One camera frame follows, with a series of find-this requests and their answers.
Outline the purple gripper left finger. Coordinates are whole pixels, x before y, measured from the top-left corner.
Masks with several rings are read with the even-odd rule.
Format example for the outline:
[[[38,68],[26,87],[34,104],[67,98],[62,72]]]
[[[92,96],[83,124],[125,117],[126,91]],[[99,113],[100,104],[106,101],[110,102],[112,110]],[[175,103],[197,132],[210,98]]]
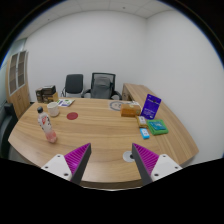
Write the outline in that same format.
[[[65,180],[79,184],[91,155],[91,144],[87,143],[66,155],[56,154],[42,169]]]

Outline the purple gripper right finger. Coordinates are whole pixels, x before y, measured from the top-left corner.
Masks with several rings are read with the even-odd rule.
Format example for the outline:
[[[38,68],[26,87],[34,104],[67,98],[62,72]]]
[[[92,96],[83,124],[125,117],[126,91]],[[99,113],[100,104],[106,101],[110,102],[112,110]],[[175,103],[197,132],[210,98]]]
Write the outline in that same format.
[[[167,154],[158,155],[136,143],[132,144],[132,155],[143,185],[148,185],[182,169]]]

